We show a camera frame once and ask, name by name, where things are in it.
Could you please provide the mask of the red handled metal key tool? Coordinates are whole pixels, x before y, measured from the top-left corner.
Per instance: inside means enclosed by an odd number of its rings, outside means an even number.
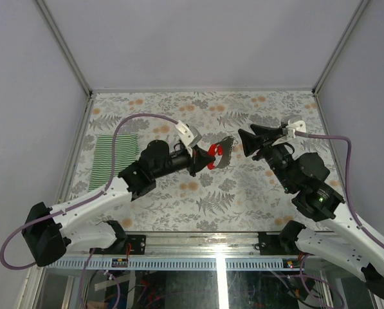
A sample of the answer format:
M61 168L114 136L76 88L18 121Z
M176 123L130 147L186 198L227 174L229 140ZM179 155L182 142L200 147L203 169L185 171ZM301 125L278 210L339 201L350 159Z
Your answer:
M207 165L209 170L228 167L232 155L233 141L234 138L232 136L226 136L220 142L210 146L208 154L213 156L215 161Z

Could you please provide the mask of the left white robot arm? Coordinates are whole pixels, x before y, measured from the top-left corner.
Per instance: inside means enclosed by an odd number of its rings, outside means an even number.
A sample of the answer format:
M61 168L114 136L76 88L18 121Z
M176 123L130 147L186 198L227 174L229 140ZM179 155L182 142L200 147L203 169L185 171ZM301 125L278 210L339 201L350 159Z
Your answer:
M39 267L56 262L68 252L124 254L129 240L116 220L96 225L89 221L145 196L156 188L158 178L184 169L195 176L214 162L214 150L205 151L197 145L187 149L179 142L170 152L168 143L152 141L139 159L113 177L111 183L69 202L51 207L43 202L34 205L21 234Z

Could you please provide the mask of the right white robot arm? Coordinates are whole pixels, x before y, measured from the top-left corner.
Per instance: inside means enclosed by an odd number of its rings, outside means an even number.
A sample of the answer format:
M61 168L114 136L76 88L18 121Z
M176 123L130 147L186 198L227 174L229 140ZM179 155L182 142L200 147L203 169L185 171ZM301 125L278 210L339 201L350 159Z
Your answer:
M297 221L290 221L280 233L280 249L297 250L319 256L343 268L365 283L367 289L384 300L384 236L357 214L349 196L342 196L326 184L329 169L318 153L292 157L287 139L322 139L301 131L299 126L264 127L252 124L250 131L238 130L244 154L265 160L292 204L303 216L321 223L348 242L345 247L315 233Z

